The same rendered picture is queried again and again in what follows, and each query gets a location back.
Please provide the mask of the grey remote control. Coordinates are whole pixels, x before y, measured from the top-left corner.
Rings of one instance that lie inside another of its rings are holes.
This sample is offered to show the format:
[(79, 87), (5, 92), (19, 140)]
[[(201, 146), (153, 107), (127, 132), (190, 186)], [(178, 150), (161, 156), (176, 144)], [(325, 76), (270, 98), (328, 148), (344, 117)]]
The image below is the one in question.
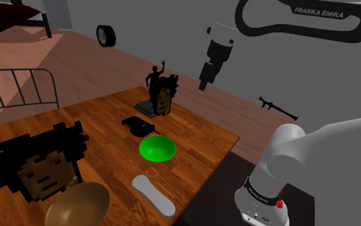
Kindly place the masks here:
[(172, 218), (176, 207), (163, 195), (145, 175), (138, 175), (132, 180), (132, 188), (146, 198), (151, 205), (165, 218)]

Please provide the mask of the brown bowl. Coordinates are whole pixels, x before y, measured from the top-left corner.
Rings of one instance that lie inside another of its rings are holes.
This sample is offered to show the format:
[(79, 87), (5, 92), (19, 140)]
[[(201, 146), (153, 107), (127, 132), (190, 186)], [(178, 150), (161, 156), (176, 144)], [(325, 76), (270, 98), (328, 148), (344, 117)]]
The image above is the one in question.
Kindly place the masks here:
[(77, 184), (49, 207), (45, 226), (99, 226), (110, 208), (110, 194), (97, 182)]

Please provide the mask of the black human statue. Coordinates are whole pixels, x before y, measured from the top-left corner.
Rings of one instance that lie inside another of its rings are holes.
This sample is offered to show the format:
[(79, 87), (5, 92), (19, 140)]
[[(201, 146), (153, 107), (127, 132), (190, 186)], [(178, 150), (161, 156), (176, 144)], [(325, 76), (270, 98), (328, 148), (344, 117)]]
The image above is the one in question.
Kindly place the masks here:
[(153, 93), (159, 76), (165, 70), (165, 61), (162, 61), (161, 71), (158, 71), (158, 68), (155, 65), (152, 67), (152, 70), (153, 72), (146, 77), (146, 87), (149, 88), (149, 99), (146, 101), (142, 101), (134, 106), (138, 111), (150, 118), (156, 116), (156, 114), (154, 113)]

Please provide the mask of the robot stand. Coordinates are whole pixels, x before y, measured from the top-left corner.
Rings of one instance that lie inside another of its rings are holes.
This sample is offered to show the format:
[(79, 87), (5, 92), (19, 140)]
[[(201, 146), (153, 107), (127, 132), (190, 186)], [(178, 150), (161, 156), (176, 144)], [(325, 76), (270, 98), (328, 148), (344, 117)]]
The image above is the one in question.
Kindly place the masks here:
[[(251, 226), (244, 222), (234, 194), (255, 165), (230, 152), (172, 226)], [(314, 197), (287, 184), (283, 197), (290, 226), (315, 226)]]

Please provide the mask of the dark red bed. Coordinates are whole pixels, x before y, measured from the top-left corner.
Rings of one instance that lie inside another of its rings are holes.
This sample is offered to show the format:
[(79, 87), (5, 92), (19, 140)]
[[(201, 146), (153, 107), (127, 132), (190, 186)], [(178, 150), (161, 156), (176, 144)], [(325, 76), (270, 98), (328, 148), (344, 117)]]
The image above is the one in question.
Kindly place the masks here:
[(45, 13), (23, 4), (22, 0), (0, 1), (0, 33), (13, 26), (43, 27), (47, 37), (52, 37)]

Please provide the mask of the black metal rail frame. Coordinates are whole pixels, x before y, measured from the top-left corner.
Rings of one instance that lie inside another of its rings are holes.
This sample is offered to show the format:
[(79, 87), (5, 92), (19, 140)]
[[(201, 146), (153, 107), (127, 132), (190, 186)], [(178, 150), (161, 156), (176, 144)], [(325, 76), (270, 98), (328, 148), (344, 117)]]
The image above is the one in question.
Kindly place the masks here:
[[(18, 92), (20, 94), (21, 100), (22, 100), (22, 104), (5, 105), (4, 101), (3, 101), (2, 97), (1, 97), (1, 94), (0, 94), (0, 104), (1, 104), (0, 109), (8, 109), (8, 108), (32, 106), (32, 105), (45, 105), (45, 104), (56, 104), (56, 107), (58, 109), (60, 108), (60, 104), (59, 104), (59, 100), (58, 100), (58, 93), (57, 93), (57, 90), (56, 90), (55, 78), (54, 78), (53, 74), (49, 70), (43, 69), (43, 68), (9, 68), (9, 69), (0, 69), (0, 71), (9, 71), (9, 72), (11, 72), (12, 77), (14, 79), (14, 82), (16, 84), (16, 87), (18, 89)], [(30, 73), (31, 80), (33, 82), (33, 86), (34, 86), (35, 92), (37, 94), (38, 102), (28, 103), (25, 100), (22, 89), (21, 89), (21, 86), (19, 85), (19, 81), (17, 79), (17, 75), (15, 74), (16, 71), (28, 71)], [(54, 95), (55, 95), (55, 100), (54, 101), (43, 101), (42, 100), (42, 98), (40, 96), (40, 92), (39, 92), (38, 87), (37, 87), (35, 77), (34, 77), (34, 73), (33, 73), (34, 71), (45, 71), (50, 75), (51, 81), (52, 81), (52, 84), (53, 84)]]

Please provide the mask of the rocket launcher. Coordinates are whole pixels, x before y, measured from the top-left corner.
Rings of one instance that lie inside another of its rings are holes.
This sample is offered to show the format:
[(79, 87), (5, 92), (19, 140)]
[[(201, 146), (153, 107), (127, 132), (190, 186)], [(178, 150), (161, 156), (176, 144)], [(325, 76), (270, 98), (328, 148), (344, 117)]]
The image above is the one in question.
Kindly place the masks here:
[(292, 114), (284, 111), (284, 110), (281, 109), (280, 107), (277, 107), (277, 106), (276, 106), (273, 102), (271, 102), (271, 101), (265, 101), (262, 96), (259, 97), (259, 100), (262, 102), (262, 108), (264, 108), (264, 107), (267, 105), (267, 106), (268, 106), (268, 108), (267, 108), (268, 110), (269, 110), (269, 109), (275, 109), (275, 110), (277, 110), (277, 111), (279, 111), (279, 112), (281, 112), (281, 113), (283, 113), (283, 114), (291, 117), (294, 121), (297, 121), (297, 120), (298, 120), (298, 117), (297, 117), (297, 116), (294, 116), (294, 115), (292, 115)]

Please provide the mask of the black car tyre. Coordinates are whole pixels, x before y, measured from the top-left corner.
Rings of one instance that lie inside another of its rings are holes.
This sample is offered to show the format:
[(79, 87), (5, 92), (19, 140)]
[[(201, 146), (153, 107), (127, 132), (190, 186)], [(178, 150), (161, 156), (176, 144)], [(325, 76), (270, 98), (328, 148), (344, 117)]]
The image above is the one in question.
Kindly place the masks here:
[(116, 35), (111, 26), (99, 25), (96, 29), (97, 40), (102, 47), (114, 47)]

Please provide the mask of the wooden table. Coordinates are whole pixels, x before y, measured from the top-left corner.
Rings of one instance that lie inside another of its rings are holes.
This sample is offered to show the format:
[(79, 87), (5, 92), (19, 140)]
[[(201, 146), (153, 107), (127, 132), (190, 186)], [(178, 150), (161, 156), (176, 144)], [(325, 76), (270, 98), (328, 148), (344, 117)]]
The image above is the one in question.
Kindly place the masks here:
[(139, 154), (140, 138), (122, 125), (123, 119), (137, 114), (135, 104), (147, 96), (145, 87), (136, 87), (4, 123), (0, 125), (0, 142), (39, 134), (60, 122), (72, 126), (80, 121), (89, 136), (85, 156), (78, 163), (81, 176), (86, 182), (104, 185), (111, 196), (100, 226), (172, 226), (173, 218), (161, 216), (132, 188), (133, 178), (146, 175), (180, 214), (238, 137), (174, 104), (168, 115), (154, 117), (150, 123), (175, 143), (176, 154), (167, 162), (149, 162)]

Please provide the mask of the black handheld device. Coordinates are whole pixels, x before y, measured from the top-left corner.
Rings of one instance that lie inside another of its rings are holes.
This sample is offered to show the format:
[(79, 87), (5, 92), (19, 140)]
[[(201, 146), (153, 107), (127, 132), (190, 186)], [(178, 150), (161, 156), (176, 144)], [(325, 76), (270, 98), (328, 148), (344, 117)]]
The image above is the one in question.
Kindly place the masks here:
[(160, 133), (155, 130), (155, 125), (152, 125), (137, 116), (123, 119), (121, 124), (128, 127), (131, 134), (136, 137), (146, 137), (152, 133), (160, 135)]

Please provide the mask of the green bowl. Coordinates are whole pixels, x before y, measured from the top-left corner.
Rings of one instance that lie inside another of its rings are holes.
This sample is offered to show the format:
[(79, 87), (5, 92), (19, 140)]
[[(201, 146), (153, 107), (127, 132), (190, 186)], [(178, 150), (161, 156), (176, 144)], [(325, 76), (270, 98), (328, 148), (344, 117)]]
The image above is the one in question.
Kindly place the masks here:
[(175, 156), (176, 145), (168, 137), (152, 135), (140, 143), (139, 152), (148, 161), (165, 162)]

